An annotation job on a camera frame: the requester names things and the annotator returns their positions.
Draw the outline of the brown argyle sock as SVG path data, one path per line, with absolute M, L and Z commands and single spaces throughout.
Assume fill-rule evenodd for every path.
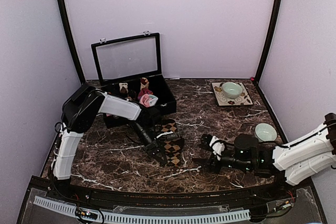
M 173 119 L 164 119 L 159 125 L 161 133 L 174 132 L 179 133 L 177 123 Z M 165 148 L 167 166 L 178 167 L 182 165 L 182 151 L 185 144 L 185 139 L 181 137 L 170 141 L 161 141 Z

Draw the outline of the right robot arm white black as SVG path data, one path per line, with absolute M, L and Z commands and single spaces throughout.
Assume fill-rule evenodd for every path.
M 335 113 L 325 115 L 325 121 L 310 133 L 286 144 L 267 142 L 248 135 L 238 135 L 232 144 L 203 134 L 200 148 L 210 152 L 209 158 L 193 161 L 211 173 L 222 168 L 232 168 L 255 176 L 269 178 L 281 175 L 268 188 L 273 200 L 280 199 L 288 191 L 288 184 L 295 186 L 304 179 L 331 166 L 335 168 Z

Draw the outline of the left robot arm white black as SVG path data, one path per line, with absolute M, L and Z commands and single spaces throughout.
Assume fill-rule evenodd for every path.
M 61 139 L 57 144 L 58 153 L 51 170 L 53 176 L 59 180 L 54 184 L 53 191 L 63 201 L 69 201 L 74 197 L 74 189 L 62 180 L 70 178 L 78 144 L 98 114 L 110 114 L 127 119 L 128 124 L 144 144 L 147 154 L 162 165 L 167 164 L 165 148 L 154 129 L 156 118 L 160 115 L 159 111 L 111 95 L 85 82 L 62 106 L 59 129 Z

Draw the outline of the black glass-lid storage box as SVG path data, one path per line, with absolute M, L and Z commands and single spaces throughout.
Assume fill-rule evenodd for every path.
M 176 99 L 162 76 L 159 33 L 147 33 L 91 45 L 102 89 L 113 95 L 120 93 L 120 83 L 128 84 L 128 91 L 141 90 L 141 78 L 149 81 L 149 90 L 158 97 L 154 106 L 162 116 L 176 112 Z

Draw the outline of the pink mint patterned sock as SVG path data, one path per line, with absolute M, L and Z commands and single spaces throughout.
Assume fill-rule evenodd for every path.
M 140 103 L 147 108 L 151 106 L 155 106 L 157 101 L 158 101 L 158 97 L 152 94 L 144 94 L 140 98 Z

